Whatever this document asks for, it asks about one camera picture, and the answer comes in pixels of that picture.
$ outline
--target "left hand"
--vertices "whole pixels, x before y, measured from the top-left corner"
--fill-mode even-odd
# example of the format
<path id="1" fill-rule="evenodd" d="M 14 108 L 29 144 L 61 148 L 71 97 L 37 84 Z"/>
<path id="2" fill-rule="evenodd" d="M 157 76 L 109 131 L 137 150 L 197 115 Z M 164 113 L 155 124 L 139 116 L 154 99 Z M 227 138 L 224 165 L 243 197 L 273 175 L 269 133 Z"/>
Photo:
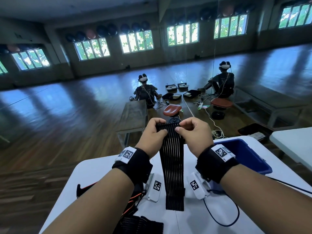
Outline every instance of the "left hand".
<path id="1" fill-rule="evenodd" d="M 152 118 L 147 124 L 143 134 L 135 147 L 142 149 L 150 157 L 155 156 L 161 148 L 162 141 L 168 134 L 167 130 L 160 130 L 157 132 L 156 124 L 166 123 L 162 118 Z"/>

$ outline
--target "white tabletop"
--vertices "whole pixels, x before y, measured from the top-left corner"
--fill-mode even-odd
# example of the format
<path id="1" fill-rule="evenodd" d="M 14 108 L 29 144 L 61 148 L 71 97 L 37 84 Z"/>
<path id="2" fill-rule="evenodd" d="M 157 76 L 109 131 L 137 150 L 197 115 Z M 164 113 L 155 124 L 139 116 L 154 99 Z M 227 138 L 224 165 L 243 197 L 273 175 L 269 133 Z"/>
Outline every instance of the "white tabletop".
<path id="1" fill-rule="evenodd" d="M 294 161 L 312 171 L 312 127 L 275 131 L 270 140 Z"/>
<path id="2" fill-rule="evenodd" d="M 281 181 L 296 185 L 302 189 L 312 191 L 312 187 L 287 167 L 282 161 L 275 157 L 268 149 L 250 136 L 239 136 L 219 141 L 240 138 L 250 148 L 260 155 L 272 167 L 273 173 L 268 174 Z M 89 159 L 79 163 L 69 177 L 62 193 L 57 199 L 45 224 L 41 228 L 42 233 L 48 225 L 63 212 L 73 201 L 76 200 L 77 184 L 81 187 L 88 186 L 101 179 L 111 169 L 117 155 Z M 191 154 L 187 145 L 184 145 L 184 212 L 166 210 L 166 190 L 163 188 L 159 201 L 153 203 L 142 199 L 135 216 L 145 216 L 150 220 L 163 222 L 164 233 L 263 233 L 254 222 L 241 211 L 240 218 L 231 227 L 225 228 L 218 225 L 209 215 L 202 200 L 197 200 L 186 180 L 186 176 L 196 171 L 196 157 Z M 163 175 L 159 153 L 151 159 L 153 164 L 152 173 Z M 206 204 L 216 220 L 223 224 L 232 223 L 237 216 L 237 209 L 233 202 L 226 196 L 211 195 L 205 199 Z"/>

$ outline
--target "orange cushioned seat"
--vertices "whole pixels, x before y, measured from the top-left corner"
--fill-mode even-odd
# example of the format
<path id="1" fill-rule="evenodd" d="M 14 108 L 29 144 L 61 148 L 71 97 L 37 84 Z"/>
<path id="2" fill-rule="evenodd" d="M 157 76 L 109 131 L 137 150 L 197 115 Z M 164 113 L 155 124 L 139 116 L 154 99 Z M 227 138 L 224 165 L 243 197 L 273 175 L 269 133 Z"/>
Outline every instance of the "orange cushioned seat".
<path id="1" fill-rule="evenodd" d="M 165 116 L 172 117 L 176 115 L 181 109 L 182 107 L 180 105 L 169 104 L 163 111 L 163 114 Z"/>
<path id="2" fill-rule="evenodd" d="M 211 100 L 211 104 L 221 108 L 230 108 L 233 105 L 231 101 L 224 98 L 214 98 Z"/>

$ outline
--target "wooden floor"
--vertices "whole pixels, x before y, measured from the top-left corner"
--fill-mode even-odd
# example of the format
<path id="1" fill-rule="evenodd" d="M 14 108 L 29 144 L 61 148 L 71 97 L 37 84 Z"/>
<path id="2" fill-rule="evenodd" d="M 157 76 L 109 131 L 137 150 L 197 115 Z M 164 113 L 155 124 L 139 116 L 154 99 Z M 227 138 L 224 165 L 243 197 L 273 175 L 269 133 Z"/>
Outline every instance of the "wooden floor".
<path id="1" fill-rule="evenodd" d="M 227 60 L 232 64 L 236 85 L 248 86 L 250 90 L 265 87 L 310 102 L 311 46 L 0 92 L 0 135 L 11 142 L 0 143 L 0 173 L 3 173 L 0 176 L 0 233 L 37 233 L 78 162 L 122 150 L 115 129 L 125 103 L 139 86 L 139 74 L 146 73 L 148 83 L 156 86 L 160 94 L 165 94 L 165 85 L 172 83 L 187 82 L 189 89 L 197 89 L 218 73 L 222 60 Z M 270 95 L 264 97 L 272 100 Z M 193 114 L 208 122 L 213 130 L 217 129 L 204 110 L 197 110 L 194 100 L 175 102 L 183 108 L 181 119 Z M 149 117 L 168 119 L 163 109 L 150 109 Z M 216 121 L 216 125 L 227 137 L 238 136 L 237 129 L 254 122 L 235 107 L 227 109 L 225 114 L 224 120 Z M 131 134 L 129 144 L 134 146 L 140 135 Z M 267 146 L 278 153 L 274 145 Z M 310 172 L 302 165 L 291 159 L 287 165 L 312 181 Z"/>

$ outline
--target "pink balloon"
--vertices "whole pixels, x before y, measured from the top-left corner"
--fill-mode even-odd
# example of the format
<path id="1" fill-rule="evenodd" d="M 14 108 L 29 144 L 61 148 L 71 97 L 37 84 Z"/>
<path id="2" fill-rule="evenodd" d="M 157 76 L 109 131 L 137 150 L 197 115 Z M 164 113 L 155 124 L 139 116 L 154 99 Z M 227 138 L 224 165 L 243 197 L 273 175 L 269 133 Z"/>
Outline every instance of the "pink balloon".
<path id="1" fill-rule="evenodd" d="M 16 45 L 7 44 L 7 48 L 10 52 L 19 52 L 20 49 Z"/>
<path id="2" fill-rule="evenodd" d="M 88 37 L 88 39 L 95 39 L 96 38 L 96 33 L 93 30 L 87 30 L 85 33 Z"/>
<path id="3" fill-rule="evenodd" d="M 222 10 L 223 16 L 231 16 L 231 15 L 233 15 L 233 12 L 234 12 L 234 6 L 233 5 L 228 5 L 228 6 L 224 7 Z"/>

